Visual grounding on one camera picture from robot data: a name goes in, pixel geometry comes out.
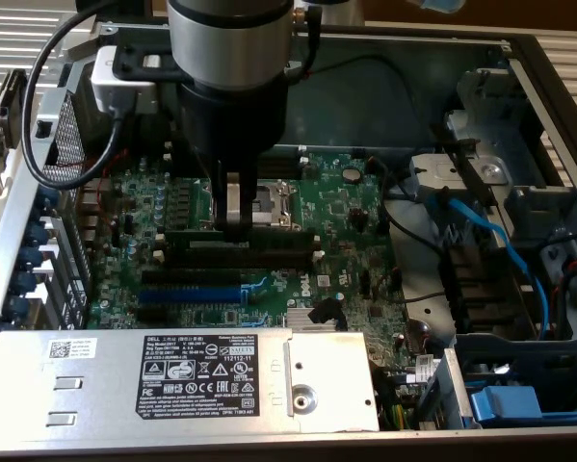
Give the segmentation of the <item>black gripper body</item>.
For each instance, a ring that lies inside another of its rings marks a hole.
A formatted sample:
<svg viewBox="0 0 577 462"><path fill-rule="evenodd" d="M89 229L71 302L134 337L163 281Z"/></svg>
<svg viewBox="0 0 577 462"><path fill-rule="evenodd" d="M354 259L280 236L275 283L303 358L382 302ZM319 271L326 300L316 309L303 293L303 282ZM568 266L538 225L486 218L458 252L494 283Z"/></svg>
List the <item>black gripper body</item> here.
<svg viewBox="0 0 577 462"><path fill-rule="evenodd" d="M233 163L239 156L251 162L285 130L288 83L283 76L249 90L182 84L177 96L186 138L209 158Z"/></svg>

